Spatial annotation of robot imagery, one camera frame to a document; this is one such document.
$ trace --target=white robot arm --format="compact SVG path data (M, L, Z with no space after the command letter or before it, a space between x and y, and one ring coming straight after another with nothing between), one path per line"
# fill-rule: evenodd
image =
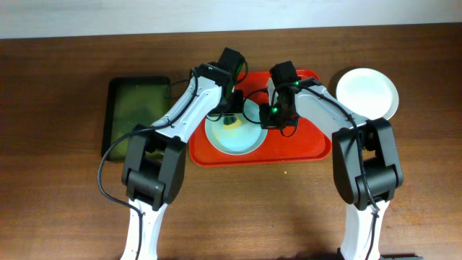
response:
M383 118L369 121L353 113L316 79L301 80L290 61L277 64L270 72L269 104L260 106L262 127L296 126L298 117L303 117L331 139L334 180L347 203L339 258L379 259L383 215L395 189L403 182L390 124ZM359 147L375 150L375 157L363 162ZM364 178L361 172L367 172Z
M222 87L216 85L213 80L205 77L199 77L198 82L196 97L185 113L171 127L156 130L157 133L169 138L178 137L182 143L186 144L201 121L212 109L218 106L222 96ZM195 88L195 81L192 79L185 93L175 105L161 119L155 121L152 126L163 126L171 118L175 118L193 97ZM167 204L163 204L157 211L154 211L151 204L141 199L129 200L129 203L140 209L144 214L142 218L142 244L139 259L157 259L157 239L159 238L160 225L162 224ZM121 258L122 260L135 259L139 243L138 239L139 218L138 214L131 209L128 237L125 251Z

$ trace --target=brown wooden surface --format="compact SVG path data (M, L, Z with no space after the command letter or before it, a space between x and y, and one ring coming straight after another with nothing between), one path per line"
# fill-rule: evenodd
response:
M1 40L0 259L117 259L128 210L96 185L109 80L181 79L225 46L241 51L251 71L292 59L326 85L351 66L388 75L400 95L391 123L404 184L385 214L380 252L460 259L460 24ZM106 189L124 198L121 165L108 164L103 175ZM334 252L344 218L330 157L215 169L188 157L159 255L277 259Z

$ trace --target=white bowl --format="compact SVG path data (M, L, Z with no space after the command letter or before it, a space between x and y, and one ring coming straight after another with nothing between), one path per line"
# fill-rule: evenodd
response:
M245 101L245 115L253 121L260 121L259 107L252 100ZM259 124L247 121L242 114L235 115L242 123L233 129L226 129L224 117L213 122L217 117L205 122L205 133L210 143L220 152L229 155L245 155L254 151L265 141L267 129L262 129Z
M351 111L369 119L390 119L398 109L395 85L374 69L348 71L337 84L337 100Z

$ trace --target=white wall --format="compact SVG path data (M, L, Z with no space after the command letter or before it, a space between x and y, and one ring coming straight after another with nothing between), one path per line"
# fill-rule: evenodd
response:
M462 22L462 0L0 0L0 38Z

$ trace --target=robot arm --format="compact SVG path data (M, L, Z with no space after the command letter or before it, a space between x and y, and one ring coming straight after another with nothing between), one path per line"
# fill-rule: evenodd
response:
M290 61L277 64L270 72L269 104L260 107L262 127L296 126L295 121L303 117L331 139L334 181L347 203L345 236L339 257L344 260L379 259L378 240L383 215L395 189L403 182L391 125L383 118L370 121L353 113L334 99L318 80L301 80ZM375 151L375 157L364 161L364 169L379 212L370 204L366 186L360 178L356 129L350 120L357 126L360 147Z
M175 138L177 141L177 146L181 147L180 149L171 149L170 153L173 155L169 157L167 152L165 153L166 159L173 159L178 158L180 160L184 160L184 147L186 143L188 143L189 138L191 137L194 130L196 130L197 126L201 123L204 117L211 111L212 109L216 108L220 102L221 95L222 95L222 87L215 84L215 81L211 79L207 79L206 77L199 77L198 78L198 89L196 93L196 97L193 98L192 103L186 108L183 115L181 115L178 120L171 126L163 129L156 130L157 134L160 134L162 137L166 137L166 139L173 139ZM180 97L180 99L176 102L176 104L158 121L155 121L152 126L164 126L168 123L171 118L175 118L179 115L179 113L186 107L188 101L194 95L195 80L192 79L189 83L188 88L186 89L185 93ZM141 151L140 146L136 146L135 148L132 147L131 149L133 152ZM162 172L162 175L159 174L159 178L156 182L158 182L158 186L154 185L154 191L156 189L159 192L145 192L152 195L152 200L157 200L159 205L151 205L148 204L148 199L142 199L136 196L135 194L135 183L136 184L143 184L146 179L142 178L139 181L134 180L132 182L126 182L129 188L133 188L128 190L130 192L131 198L129 203L144 214L142 218L142 244L139 253L139 259L157 259L157 240L159 238L160 232L160 225L162 224L162 218L164 216L165 210L167 209L167 203L171 203L175 198L178 191L174 191L172 196L166 196L163 200L166 203L161 205L161 198L162 198L162 190L163 193L169 194L169 191L172 189L173 184L176 185L179 190L182 182L183 182L183 174L181 174L181 170L176 172ZM122 258L123 260L132 260L136 257L136 251L138 248L138 239L139 239L139 218L138 214L133 210L130 209L130 223L128 225L128 237L126 242L125 251L123 252Z
M159 128L145 135L131 137L123 167L122 183L127 186L131 209L126 248L122 259L157 259L157 239L167 205L178 195L183 183L186 144L208 114L242 113L242 91L233 91L244 57L226 48L218 62L194 69L185 93L151 127ZM145 152L160 151L163 160L153 161Z

